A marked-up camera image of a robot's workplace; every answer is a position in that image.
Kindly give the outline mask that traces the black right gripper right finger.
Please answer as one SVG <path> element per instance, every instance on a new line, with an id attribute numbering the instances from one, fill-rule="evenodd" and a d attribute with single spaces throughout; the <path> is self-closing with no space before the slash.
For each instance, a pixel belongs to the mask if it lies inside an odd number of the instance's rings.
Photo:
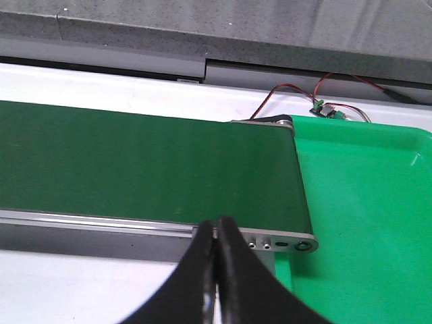
<path id="1" fill-rule="evenodd" d="M 274 277 L 229 216 L 217 221 L 217 282 L 223 323 L 329 322 Z"/>

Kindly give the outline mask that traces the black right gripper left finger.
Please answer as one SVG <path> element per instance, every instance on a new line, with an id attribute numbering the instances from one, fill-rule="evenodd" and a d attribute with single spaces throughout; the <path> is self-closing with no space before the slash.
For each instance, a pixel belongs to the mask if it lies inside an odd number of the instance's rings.
<path id="1" fill-rule="evenodd" d="M 212 323 L 215 308 L 213 223 L 202 222 L 165 283 L 123 323 Z"/>

